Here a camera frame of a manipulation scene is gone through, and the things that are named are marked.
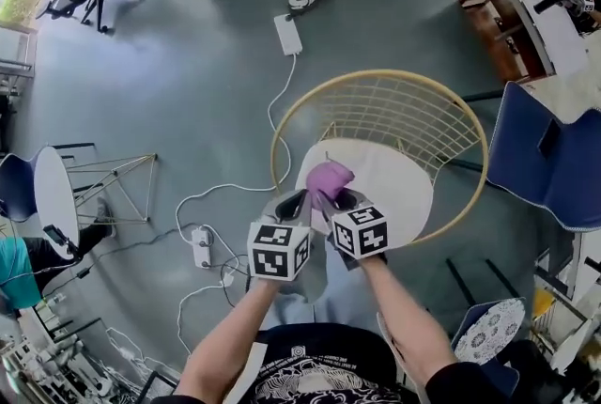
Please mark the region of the person's right forearm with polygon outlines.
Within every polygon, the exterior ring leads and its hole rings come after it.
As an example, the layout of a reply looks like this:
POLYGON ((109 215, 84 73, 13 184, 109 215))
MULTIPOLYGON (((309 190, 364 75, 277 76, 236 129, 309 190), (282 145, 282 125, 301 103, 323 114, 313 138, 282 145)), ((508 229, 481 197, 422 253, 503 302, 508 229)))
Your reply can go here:
POLYGON ((381 258, 368 257, 360 264, 406 370, 415 383, 424 387, 437 372, 456 362, 447 334, 381 258))

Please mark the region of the gold wire round chair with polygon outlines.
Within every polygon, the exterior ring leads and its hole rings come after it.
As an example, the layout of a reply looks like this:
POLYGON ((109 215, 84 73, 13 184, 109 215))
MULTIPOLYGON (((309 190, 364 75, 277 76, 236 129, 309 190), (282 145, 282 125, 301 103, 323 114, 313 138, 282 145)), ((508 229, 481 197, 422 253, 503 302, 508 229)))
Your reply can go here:
POLYGON ((333 158, 351 170, 352 189, 365 194, 389 219, 394 246, 441 236, 463 220, 486 183, 489 156, 483 126, 468 104, 431 78, 405 70, 360 70, 300 97, 274 130, 270 174, 280 189, 291 168, 292 134, 304 132, 297 183, 333 158), (482 167, 470 199, 452 217, 434 219, 442 169, 479 149, 482 167))

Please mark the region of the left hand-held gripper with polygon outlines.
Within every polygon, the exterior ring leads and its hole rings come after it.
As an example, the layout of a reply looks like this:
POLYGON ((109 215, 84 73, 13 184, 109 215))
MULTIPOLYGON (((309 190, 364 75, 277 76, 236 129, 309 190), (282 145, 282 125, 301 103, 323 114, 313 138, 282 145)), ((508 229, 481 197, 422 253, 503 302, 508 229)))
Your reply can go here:
POLYGON ((311 254, 313 202, 307 189, 274 196, 250 225, 247 255, 250 275, 294 281, 311 254), (289 222, 293 225, 280 225, 289 222))

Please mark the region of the white power strip with plugs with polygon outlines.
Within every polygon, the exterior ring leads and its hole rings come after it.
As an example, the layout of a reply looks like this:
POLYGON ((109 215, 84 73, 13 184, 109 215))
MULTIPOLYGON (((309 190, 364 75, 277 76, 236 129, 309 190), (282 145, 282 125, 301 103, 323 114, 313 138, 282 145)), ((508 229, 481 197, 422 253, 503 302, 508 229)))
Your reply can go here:
POLYGON ((192 247, 194 264, 201 269, 211 267, 210 249, 213 243, 212 231, 201 225, 192 231, 192 247))

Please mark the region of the person's blue jeans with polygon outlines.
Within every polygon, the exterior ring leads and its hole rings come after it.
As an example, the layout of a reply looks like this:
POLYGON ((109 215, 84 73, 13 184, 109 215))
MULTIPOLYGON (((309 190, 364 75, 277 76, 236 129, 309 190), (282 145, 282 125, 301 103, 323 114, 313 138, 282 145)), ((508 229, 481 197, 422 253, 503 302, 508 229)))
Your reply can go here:
POLYGON ((297 279, 280 287, 261 328, 332 322, 377 333, 378 306, 363 271, 349 270, 321 236, 315 251, 297 279))

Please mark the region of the black device on stand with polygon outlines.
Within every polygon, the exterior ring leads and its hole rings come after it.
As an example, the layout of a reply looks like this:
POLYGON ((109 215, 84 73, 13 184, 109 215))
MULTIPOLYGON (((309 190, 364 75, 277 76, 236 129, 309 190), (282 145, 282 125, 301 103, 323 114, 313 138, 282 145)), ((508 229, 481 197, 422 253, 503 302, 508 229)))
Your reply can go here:
POLYGON ((65 253, 70 255, 70 259, 80 258, 78 247, 58 227, 46 225, 43 227, 43 231, 59 248, 65 248, 65 253))

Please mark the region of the white-topped wooden table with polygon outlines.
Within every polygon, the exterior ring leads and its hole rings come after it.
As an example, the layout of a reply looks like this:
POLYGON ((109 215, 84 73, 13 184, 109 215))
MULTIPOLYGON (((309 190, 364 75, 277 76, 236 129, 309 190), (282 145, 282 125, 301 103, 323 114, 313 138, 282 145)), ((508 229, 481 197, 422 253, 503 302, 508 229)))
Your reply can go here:
POLYGON ((503 83, 568 78, 585 69, 584 39, 553 0, 459 0, 503 83))

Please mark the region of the white round cushion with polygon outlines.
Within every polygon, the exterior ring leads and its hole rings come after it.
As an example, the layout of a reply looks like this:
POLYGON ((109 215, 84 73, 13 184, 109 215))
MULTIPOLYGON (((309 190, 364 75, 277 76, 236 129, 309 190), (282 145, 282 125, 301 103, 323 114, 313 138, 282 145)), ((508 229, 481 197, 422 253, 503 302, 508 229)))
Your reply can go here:
POLYGON ((305 154, 295 187, 305 186, 309 172, 332 159, 354 174, 348 187, 364 194, 387 218, 393 248, 412 243, 422 232, 433 203, 433 184, 412 159, 380 143, 332 138, 305 154))

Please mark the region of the person's black printed shirt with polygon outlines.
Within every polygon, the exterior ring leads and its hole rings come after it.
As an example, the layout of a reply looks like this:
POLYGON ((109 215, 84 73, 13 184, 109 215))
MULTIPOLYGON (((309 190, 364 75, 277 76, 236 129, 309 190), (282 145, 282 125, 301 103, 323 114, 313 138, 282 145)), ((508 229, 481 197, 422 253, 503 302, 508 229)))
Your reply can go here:
POLYGON ((388 343, 339 323, 300 323, 261 331, 266 352, 255 376, 228 404, 510 404, 475 363, 437 371, 426 401, 403 386, 388 343))

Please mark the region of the person's left forearm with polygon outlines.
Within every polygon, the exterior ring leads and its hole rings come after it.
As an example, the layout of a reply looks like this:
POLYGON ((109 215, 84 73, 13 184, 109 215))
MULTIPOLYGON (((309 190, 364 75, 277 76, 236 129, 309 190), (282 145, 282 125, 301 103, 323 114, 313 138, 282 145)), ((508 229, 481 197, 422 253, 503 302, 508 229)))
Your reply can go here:
POLYGON ((256 279, 229 314, 198 344, 175 391, 204 404, 220 404, 245 367, 254 339, 280 289, 256 279))

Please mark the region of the cluttered metal rack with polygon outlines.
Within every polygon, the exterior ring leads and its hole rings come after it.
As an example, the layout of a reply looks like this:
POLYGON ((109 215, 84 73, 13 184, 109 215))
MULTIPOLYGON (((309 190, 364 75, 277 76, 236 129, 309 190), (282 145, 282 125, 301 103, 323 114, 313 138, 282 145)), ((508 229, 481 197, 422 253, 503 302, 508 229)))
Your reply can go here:
POLYGON ((0 319, 0 369, 13 390, 39 404, 112 404, 116 383, 92 363, 79 329, 36 309, 0 319))

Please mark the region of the grey metal shelf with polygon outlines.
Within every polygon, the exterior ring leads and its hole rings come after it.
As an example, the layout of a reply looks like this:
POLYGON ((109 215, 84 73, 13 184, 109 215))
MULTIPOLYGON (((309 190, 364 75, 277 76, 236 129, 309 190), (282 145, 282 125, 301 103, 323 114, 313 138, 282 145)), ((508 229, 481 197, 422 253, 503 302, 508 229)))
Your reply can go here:
POLYGON ((0 21, 0 153, 8 153, 8 128, 26 83, 35 77, 38 31, 0 21))

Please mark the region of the purple knitted sock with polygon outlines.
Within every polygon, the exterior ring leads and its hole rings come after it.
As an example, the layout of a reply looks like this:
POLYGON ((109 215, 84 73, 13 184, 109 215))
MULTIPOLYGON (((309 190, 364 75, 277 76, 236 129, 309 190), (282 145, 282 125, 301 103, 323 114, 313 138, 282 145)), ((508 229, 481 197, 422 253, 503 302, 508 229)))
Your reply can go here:
POLYGON ((312 208, 321 210, 320 196, 335 201, 341 191, 355 179, 355 174, 334 160, 316 165, 306 177, 306 189, 311 196, 312 208))

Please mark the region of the blue upholstered chair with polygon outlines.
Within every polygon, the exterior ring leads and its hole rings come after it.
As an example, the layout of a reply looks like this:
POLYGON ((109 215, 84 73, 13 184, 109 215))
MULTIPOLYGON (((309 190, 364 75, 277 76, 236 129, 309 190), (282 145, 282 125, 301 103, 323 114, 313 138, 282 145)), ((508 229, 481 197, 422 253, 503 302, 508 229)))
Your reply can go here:
POLYGON ((38 155, 25 160, 9 153, 0 163, 0 215, 16 223, 37 213, 34 176, 38 155))
POLYGON ((519 84, 466 96, 501 100, 488 165, 454 159, 480 171, 490 186, 550 212, 572 232, 601 230, 601 111, 562 122, 519 84))

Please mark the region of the white desk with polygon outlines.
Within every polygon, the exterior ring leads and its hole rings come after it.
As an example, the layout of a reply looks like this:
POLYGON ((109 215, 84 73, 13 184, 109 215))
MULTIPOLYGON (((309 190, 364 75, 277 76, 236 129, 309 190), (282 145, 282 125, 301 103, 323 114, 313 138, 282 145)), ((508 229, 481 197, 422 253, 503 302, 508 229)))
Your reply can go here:
POLYGON ((601 62, 569 77, 552 76, 525 84, 525 89, 562 122, 572 123, 586 111, 601 111, 601 62))

